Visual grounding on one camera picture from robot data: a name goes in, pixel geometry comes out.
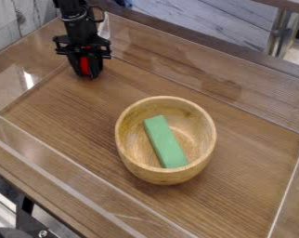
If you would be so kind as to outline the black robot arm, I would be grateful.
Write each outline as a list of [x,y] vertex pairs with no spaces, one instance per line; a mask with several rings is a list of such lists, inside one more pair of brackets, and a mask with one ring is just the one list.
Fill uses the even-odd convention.
[[104,60],[112,58],[111,41],[99,35],[98,24],[106,20],[98,19],[88,0],[54,0],[55,7],[62,12],[62,22],[66,35],[56,35],[56,53],[68,58],[70,64],[79,76],[98,78],[103,71]]

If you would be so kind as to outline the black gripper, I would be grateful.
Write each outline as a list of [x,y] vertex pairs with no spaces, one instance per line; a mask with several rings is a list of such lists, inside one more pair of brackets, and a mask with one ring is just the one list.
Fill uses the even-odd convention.
[[100,36],[94,36],[87,44],[72,44],[68,35],[55,36],[54,42],[56,44],[56,53],[67,55],[71,66],[79,76],[83,76],[83,73],[78,55],[87,56],[90,53],[94,53],[88,57],[90,74],[94,78],[98,78],[103,70],[103,59],[110,60],[112,58],[112,42]]

